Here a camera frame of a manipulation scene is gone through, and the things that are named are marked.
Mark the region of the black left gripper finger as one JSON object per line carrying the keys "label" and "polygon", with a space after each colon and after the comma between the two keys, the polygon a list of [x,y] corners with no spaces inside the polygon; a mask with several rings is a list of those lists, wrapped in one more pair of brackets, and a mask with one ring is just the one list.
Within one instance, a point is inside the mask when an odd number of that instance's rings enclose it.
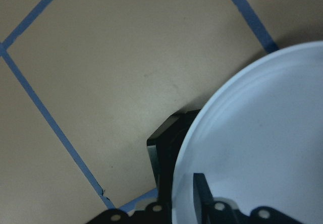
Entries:
{"label": "black left gripper finger", "polygon": [[197,220],[209,220],[209,205],[213,203],[213,196],[202,173],[193,174],[193,203]]}

